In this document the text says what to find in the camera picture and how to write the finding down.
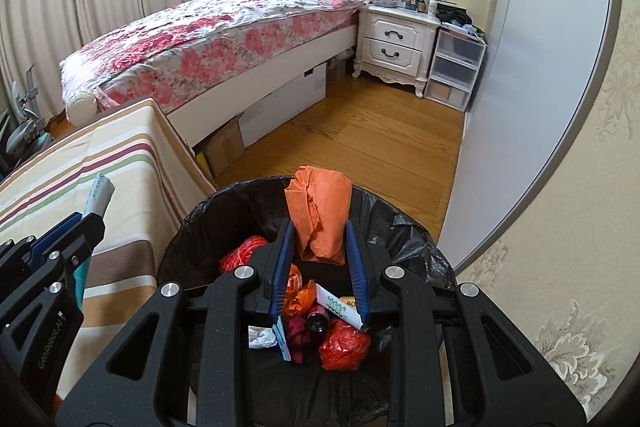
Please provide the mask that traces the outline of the white teal tube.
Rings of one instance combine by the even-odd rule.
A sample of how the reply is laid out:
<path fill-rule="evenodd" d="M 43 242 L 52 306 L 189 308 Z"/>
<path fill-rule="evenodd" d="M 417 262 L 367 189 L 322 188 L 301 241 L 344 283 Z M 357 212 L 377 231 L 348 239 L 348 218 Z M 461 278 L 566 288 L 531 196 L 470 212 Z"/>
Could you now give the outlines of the white teal tube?
<path fill-rule="evenodd" d="M 90 215 L 90 213 L 95 213 L 96 215 L 103 218 L 106 208 L 111 202 L 114 192 L 115 187 L 112 181 L 108 179 L 107 176 L 104 176 L 102 172 L 100 172 L 96 176 L 96 179 L 94 179 L 92 187 L 90 188 L 86 200 L 85 210 L 82 215 L 86 217 Z M 79 309 L 82 309 L 82 303 L 84 302 L 90 262 L 91 255 L 89 255 L 89 257 L 84 262 L 82 262 L 74 272 L 75 299 L 76 305 Z"/>

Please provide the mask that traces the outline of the orange paper bag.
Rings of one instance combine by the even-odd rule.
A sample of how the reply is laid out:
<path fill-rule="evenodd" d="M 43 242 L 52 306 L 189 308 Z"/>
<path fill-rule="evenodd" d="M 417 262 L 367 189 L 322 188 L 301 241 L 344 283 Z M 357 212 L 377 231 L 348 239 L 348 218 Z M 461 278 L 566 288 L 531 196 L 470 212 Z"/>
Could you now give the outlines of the orange paper bag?
<path fill-rule="evenodd" d="M 339 171 L 300 166 L 284 194 L 300 257 L 307 262 L 344 265 L 343 236 L 352 181 Z"/>

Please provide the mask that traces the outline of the black trash bag bin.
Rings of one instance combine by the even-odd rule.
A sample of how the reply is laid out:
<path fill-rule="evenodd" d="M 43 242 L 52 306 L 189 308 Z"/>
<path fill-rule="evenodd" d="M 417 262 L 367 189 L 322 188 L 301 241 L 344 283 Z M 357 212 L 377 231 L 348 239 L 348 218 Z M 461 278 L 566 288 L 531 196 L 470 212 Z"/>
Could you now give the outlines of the black trash bag bin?
<path fill-rule="evenodd" d="M 213 283 L 222 273 L 218 263 L 250 236 L 278 235 L 288 217 L 284 190 L 287 176 L 267 176 L 236 182 L 200 202 L 183 220 L 160 262 L 157 280 L 185 288 Z M 454 270 L 436 248 L 427 229 L 380 196 L 354 187 L 352 220 L 371 245 L 382 246 L 396 265 L 416 272 L 428 283 L 453 288 Z M 324 335 L 307 327 L 315 306 L 312 285 L 320 284 L 338 299 L 352 297 L 352 283 L 344 265 L 292 262 L 283 308 L 283 325 L 292 361 L 285 362 L 277 347 L 248 348 L 254 420 L 258 426 L 364 426 L 386 415 L 390 399 L 389 333 L 370 335 L 371 346 L 359 369 L 322 369 L 319 347 Z"/>

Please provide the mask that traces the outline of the striped bed sheet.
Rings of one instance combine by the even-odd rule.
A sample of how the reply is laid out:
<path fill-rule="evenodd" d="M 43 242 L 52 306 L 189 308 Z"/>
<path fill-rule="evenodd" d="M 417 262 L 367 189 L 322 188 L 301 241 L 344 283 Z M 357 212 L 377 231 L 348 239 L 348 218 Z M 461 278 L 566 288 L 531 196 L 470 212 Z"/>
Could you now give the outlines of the striped bed sheet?
<path fill-rule="evenodd" d="M 18 168 L 1 185 L 1 237 L 40 236 L 71 213 L 102 217 L 82 322 L 58 395 L 156 291 L 164 251 L 213 184 L 150 98 L 107 112 Z"/>

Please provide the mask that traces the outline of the grey desk chair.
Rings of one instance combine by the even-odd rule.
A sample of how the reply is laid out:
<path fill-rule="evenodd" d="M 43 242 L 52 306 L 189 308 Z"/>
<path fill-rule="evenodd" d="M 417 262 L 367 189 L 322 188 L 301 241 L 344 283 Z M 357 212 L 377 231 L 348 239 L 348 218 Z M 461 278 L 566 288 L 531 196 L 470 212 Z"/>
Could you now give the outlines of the grey desk chair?
<path fill-rule="evenodd" d="M 34 83 L 34 68 L 35 65 L 30 66 L 25 74 L 25 92 L 17 81 L 11 84 L 10 103 L 17 126 L 9 129 L 10 115 L 7 109 L 1 114 L 1 178 L 9 176 L 51 141 L 47 124 L 39 112 L 39 90 Z"/>

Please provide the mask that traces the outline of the red plastic bag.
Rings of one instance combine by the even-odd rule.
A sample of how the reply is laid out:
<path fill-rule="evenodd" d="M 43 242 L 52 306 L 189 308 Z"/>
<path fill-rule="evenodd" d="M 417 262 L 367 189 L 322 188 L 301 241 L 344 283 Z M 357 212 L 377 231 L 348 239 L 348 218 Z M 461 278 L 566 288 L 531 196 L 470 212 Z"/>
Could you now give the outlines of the red plastic bag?
<path fill-rule="evenodd" d="M 319 347 L 322 369 L 329 372 L 356 371 L 367 358 L 370 346 L 369 334 L 342 319 L 333 319 Z"/>

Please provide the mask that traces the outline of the red mesh bag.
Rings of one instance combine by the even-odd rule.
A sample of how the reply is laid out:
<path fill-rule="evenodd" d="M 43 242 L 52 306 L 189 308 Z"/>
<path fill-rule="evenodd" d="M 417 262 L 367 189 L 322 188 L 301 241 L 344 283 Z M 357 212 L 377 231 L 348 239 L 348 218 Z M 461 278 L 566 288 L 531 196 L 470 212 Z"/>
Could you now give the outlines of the red mesh bag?
<path fill-rule="evenodd" d="M 259 235 L 250 236 L 248 239 L 245 239 L 240 246 L 234 248 L 233 251 L 230 251 L 229 254 L 226 254 L 219 261 L 219 271 L 221 273 L 226 273 L 236 269 L 240 265 L 247 265 L 250 258 L 253 256 L 254 251 L 259 247 L 266 246 L 267 244 L 268 241 L 265 237 Z"/>

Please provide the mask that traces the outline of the cardboard box under bed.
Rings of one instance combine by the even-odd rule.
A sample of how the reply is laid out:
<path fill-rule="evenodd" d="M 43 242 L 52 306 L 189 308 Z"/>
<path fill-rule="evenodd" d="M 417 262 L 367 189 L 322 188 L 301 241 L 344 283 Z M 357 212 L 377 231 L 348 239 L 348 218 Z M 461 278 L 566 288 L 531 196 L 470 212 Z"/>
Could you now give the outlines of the cardboard box under bed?
<path fill-rule="evenodd" d="M 196 159 L 212 179 L 223 174 L 244 150 L 239 116 L 230 119 L 195 147 Z"/>

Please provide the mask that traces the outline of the floral pink quilt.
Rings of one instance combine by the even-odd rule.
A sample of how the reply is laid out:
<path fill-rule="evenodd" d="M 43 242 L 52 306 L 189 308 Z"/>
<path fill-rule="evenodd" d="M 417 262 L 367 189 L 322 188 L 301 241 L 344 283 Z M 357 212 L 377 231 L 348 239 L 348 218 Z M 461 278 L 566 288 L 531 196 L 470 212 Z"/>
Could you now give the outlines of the floral pink quilt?
<path fill-rule="evenodd" d="M 189 0 L 85 44 L 60 64 L 79 126 L 136 98 L 171 113 L 223 82 L 342 29 L 366 0 Z"/>

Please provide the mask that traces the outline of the plastic drawer unit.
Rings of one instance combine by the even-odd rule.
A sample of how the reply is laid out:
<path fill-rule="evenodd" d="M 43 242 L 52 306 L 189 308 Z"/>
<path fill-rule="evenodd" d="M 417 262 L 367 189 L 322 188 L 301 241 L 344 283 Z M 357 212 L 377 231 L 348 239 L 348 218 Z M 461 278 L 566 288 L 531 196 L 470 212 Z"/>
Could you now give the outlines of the plastic drawer unit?
<path fill-rule="evenodd" d="M 442 23 L 428 69 L 425 98 L 464 113 L 480 77 L 486 50 L 483 38 Z"/>

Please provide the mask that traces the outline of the white sliding wardrobe door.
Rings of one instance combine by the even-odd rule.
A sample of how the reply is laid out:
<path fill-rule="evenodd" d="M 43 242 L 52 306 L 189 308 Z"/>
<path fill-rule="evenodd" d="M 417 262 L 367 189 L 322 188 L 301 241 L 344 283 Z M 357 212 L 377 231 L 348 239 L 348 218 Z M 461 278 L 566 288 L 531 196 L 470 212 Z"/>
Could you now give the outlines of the white sliding wardrobe door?
<path fill-rule="evenodd" d="M 438 246 L 463 269 L 547 183 L 590 111 L 622 0 L 498 0 Z"/>

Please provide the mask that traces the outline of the white nightstand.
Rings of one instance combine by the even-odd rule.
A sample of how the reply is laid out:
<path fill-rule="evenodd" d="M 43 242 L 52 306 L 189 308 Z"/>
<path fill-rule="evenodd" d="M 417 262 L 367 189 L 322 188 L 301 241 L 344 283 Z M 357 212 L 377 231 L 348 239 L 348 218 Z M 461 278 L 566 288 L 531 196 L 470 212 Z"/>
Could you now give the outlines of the white nightstand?
<path fill-rule="evenodd" d="M 368 4 L 359 12 L 352 77 L 363 72 L 424 97 L 440 21 L 435 15 Z"/>

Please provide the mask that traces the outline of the white bed frame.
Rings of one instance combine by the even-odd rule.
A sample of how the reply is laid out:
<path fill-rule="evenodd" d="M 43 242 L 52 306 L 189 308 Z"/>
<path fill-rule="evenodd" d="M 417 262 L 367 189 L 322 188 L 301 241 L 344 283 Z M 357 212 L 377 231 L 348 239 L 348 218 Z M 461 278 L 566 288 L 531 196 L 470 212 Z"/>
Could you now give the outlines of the white bed frame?
<path fill-rule="evenodd" d="M 166 50 L 65 101 L 76 127 L 137 98 L 152 98 L 184 142 L 226 121 L 356 43 L 356 16 L 311 13 L 254 23 Z"/>

